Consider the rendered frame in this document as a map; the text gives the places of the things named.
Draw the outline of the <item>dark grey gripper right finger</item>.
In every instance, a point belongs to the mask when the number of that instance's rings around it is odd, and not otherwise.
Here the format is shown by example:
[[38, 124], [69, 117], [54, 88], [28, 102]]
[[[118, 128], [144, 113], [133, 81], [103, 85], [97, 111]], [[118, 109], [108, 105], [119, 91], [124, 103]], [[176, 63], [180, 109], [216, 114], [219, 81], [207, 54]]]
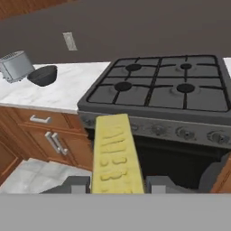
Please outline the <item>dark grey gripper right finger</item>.
[[176, 185], [168, 176], [147, 176], [146, 192], [151, 194], [192, 193], [192, 190]]

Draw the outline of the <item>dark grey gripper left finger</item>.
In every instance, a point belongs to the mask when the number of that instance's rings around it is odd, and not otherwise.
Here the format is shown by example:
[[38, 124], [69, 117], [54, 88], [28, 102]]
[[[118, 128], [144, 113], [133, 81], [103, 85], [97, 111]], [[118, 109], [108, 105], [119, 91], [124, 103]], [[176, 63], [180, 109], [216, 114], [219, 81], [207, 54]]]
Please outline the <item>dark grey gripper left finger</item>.
[[61, 185], [47, 189], [42, 194], [88, 194], [89, 185], [89, 176], [68, 176]]

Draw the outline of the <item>yellow butter stick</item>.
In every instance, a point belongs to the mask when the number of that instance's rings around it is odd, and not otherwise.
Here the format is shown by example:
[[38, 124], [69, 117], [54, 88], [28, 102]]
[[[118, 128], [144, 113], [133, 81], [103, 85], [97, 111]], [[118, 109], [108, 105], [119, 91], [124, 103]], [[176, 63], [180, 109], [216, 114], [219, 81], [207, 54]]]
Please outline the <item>yellow butter stick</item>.
[[93, 194], [144, 194], [143, 175], [127, 114], [96, 119]]

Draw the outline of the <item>black bowl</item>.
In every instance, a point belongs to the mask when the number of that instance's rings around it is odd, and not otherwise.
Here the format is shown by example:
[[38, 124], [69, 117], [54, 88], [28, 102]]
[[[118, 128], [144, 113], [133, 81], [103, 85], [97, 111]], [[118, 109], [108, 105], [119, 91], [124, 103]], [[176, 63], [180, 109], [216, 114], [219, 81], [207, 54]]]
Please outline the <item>black bowl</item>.
[[47, 65], [30, 73], [27, 79], [39, 87], [46, 87], [56, 81], [57, 74], [58, 67], [56, 65]]

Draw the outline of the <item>wooden drawer front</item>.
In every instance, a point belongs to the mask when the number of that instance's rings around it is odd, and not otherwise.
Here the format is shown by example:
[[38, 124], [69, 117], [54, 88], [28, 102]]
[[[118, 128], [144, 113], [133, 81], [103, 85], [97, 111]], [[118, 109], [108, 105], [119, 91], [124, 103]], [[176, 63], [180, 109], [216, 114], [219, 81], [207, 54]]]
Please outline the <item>wooden drawer front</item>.
[[72, 127], [70, 121], [62, 113], [24, 108], [15, 108], [14, 112], [18, 116], [18, 119], [24, 124], [42, 125], [62, 129], [70, 129]]

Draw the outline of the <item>dark grey gas stove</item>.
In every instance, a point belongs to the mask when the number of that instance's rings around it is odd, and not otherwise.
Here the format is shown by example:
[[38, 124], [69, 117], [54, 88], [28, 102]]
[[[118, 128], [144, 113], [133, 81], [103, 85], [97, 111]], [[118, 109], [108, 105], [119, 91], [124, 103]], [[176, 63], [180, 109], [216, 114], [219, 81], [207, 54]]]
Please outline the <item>dark grey gas stove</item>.
[[[211, 191], [226, 164], [231, 142], [209, 141], [208, 133], [231, 136], [231, 77], [216, 55], [122, 58], [110, 63], [78, 102], [88, 136], [98, 116], [127, 114], [143, 176], [168, 176], [175, 184]], [[84, 118], [93, 119], [86, 126]], [[167, 134], [152, 133], [163, 125]], [[178, 127], [195, 132], [194, 140], [176, 135]]]

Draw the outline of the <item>grey metal toaster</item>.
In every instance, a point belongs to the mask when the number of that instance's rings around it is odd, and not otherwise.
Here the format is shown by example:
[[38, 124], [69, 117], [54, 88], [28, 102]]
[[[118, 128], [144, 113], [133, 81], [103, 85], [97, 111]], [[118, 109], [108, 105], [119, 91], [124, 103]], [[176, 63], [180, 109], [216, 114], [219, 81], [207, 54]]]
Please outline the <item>grey metal toaster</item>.
[[26, 78], [34, 66], [25, 51], [15, 51], [0, 58], [0, 71], [8, 83], [14, 83]]

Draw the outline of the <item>grey wall socket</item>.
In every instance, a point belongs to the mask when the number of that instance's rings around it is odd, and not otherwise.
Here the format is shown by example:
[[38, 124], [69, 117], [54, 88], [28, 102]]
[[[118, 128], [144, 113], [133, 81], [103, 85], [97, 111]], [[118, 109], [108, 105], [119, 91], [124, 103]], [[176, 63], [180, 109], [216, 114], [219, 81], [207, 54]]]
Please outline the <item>grey wall socket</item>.
[[64, 32], [63, 38], [64, 38], [64, 41], [66, 42], [66, 45], [69, 51], [77, 50], [77, 46], [76, 46], [76, 43], [74, 41], [74, 38], [71, 32]]

